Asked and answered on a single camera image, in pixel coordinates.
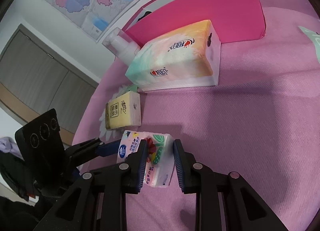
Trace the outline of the yellow tissue pack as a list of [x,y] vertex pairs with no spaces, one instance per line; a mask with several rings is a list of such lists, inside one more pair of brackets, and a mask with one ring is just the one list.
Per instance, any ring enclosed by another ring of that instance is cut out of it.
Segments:
[[140,126],[141,122],[139,93],[129,91],[106,104],[105,126],[107,130]]

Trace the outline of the pink floral pocket tissues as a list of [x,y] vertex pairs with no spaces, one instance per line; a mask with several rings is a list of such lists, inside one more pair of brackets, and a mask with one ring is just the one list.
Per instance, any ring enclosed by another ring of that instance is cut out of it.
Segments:
[[168,187],[174,170],[174,139],[170,134],[125,131],[118,148],[117,163],[137,152],[141,140],[148,146],[144,183],[153,188]]

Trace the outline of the black cloth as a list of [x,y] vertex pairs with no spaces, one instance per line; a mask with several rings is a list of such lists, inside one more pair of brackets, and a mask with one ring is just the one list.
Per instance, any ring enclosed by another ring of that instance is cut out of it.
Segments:
[[151,13],[152,11],[146,11],[141,17],[138,18],[138,21],[140,21],[141,19],[143,19],[144,17],[148,16]]

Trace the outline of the white red medical tape bag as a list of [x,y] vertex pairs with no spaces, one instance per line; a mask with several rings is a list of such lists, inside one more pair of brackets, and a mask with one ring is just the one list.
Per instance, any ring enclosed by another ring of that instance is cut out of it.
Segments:
[[137,92],[138,87],[136,85],[122,85],[119,87],[118,91],[114,94],[113,97],[119,97],[127,92]]

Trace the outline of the black hanging clothes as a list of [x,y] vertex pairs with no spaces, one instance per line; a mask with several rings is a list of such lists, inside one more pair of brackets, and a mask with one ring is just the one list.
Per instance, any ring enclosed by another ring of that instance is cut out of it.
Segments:
[[1,152],[1,176],[13,191],[22,199],[38,195],[34,188],[34,178],[25,162],[11,153]]

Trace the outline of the purple garment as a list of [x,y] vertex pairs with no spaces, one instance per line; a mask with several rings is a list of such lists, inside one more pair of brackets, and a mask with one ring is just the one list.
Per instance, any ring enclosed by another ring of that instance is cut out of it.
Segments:
[[3,137],[0,139],[0,150],[3,153],[10,153],[23,160],[17,144],[10,137]]

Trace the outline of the grey brown door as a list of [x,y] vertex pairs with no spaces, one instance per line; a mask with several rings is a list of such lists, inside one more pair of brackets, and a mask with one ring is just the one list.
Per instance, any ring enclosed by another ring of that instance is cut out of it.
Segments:
[[1,109],[22,125],[55,109],[68,146],[97,86],[22,24],[1,51]]

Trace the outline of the pink floral tablecloth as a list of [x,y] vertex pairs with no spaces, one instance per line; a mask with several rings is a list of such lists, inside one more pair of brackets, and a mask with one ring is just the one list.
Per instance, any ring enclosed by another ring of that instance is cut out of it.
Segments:
[[221,46],[216,87],[141,94],[141,131],[168,133],[213,171],[237,171],[289,230],[319,210],[319,32],[308,0],[260,0],[262,39]]

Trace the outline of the white pump lotion bottle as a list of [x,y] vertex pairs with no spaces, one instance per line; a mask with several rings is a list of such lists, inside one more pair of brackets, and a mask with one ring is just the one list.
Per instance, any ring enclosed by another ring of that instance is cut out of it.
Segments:
[[129,66],[135,59],[140,46],[123,30],[116,27],[104,39],[103,46]]

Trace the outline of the pastel tissue pack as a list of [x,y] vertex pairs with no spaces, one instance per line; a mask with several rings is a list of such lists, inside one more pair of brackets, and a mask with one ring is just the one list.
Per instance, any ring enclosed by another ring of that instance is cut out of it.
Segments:
[[142,91],[217,86],[221,42],[210,20],[148,41],[125,75]]

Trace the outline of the pink cardboard box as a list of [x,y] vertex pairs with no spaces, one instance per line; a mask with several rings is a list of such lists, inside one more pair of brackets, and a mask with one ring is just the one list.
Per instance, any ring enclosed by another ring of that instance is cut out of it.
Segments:
[[[141,17],[146,11],[151,14]],[[266,22],[260,0],[151,0],[124,25],[140,46],[179,27],[210,20],[221,43],[261,39]]]

